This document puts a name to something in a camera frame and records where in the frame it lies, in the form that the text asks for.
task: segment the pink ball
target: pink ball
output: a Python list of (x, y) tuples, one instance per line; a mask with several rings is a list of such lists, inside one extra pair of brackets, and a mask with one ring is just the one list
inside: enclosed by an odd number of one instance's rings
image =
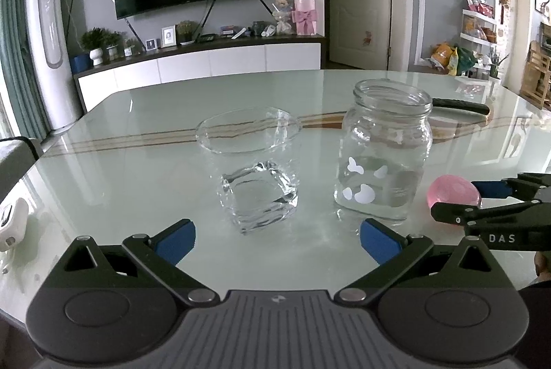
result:
[(426, 192), (429, 208), (436, 202), (480, 206), (477, 188), (466, 179), (455, 175), (442, 175), (435, 179)]

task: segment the pink bow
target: pink bow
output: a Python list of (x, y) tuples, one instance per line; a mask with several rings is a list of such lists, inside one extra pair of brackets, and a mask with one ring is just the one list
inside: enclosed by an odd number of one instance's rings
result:
[(313, 21), (318, 20), (318, 13), (316, 10), (309, 10), (307, 12), (300, 12), (294, 10), (291, 15), (293, 16), (293, 22), (297, 24), (297, 33), (302, 35), (313, 35)]

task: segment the dining table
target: dining table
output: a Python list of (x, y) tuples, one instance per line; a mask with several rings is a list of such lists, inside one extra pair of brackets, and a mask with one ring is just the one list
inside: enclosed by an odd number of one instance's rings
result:
[[(29, 205), (24, 239), (0, 254), (0, 313), (24, 328), (33, 296), (78, 236), (97, 244), (154, 236), (180, 219), (195, 224), (193, 250), (177, 267), (223, 299), (231, 289), (340, 288), (375, 269), (362, 248), (366, 214), (334, 201), (342, 120), (354, 85), (387, 78), (433, 98), (484, 103), (487, 116), (434, 108), (433, 144), (417, 193), (403, 221), (381, 220), (402, 236), (423, 234), (458, 244), (460, 226), (436, 222), (426, 201), (441, 175), (500, 180), (545, 173), (551, 161), (551, 113), (536, 109), (499, 83), (425, 73), (301, 70), (198, 78), (112, 94), (59, 136), (2, 201)], [(217, 196), (197, 125), (216, 114), (275, 107), (302, 124), (297, 211), (242, 234)], [(519, 202), (483, 199), (482, 207)], [(536, 278), (533, 252), (492, 251), (513, 285)]]

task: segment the human hand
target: human hand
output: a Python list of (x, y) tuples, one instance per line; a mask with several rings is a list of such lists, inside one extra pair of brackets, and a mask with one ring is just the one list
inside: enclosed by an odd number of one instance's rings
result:
[(539, 282), (551, 280), (551, 253), (537, 252), (534, 256), (534, 265)]

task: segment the ribbed gray panel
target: ribbed gray panel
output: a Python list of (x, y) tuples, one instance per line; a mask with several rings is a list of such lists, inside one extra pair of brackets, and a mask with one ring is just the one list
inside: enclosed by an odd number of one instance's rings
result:
[[(326, 291), (233, 291), (191, 310), (175, 334), (138, 360), (110, 369), (437, 369), (400, 351), (364, 310)], [(491, 369), (521, 369), (504, 360)], [(69, 369), (44, 361), (37, 369)]]

